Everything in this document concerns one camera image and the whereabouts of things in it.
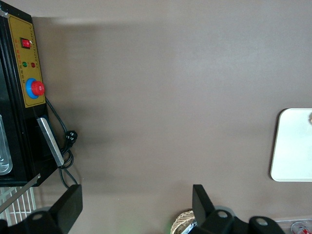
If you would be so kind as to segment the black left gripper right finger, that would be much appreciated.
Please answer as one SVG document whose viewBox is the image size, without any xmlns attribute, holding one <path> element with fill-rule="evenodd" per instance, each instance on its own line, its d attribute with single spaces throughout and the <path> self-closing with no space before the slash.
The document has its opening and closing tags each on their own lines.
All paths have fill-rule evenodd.
<svg viewBox="0 0 312 234">
<path fill-rule="evenodd" d="M 193 185 L 192 210 L 198 226 L 201 226 L 215 211 L 213 203 L 201 184 Z"/>
</svg>

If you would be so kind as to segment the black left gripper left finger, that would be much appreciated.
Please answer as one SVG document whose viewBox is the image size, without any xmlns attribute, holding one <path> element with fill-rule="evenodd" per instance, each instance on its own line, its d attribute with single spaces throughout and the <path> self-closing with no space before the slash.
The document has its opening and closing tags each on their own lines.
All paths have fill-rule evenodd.
<svg viewBox="0 0 312 234">
<path fill-rule="evenodd" d="M 83 209 L 82 186 L 72 185 L 49 209 L 63 234 L 68 234 Z"/>
</svg>

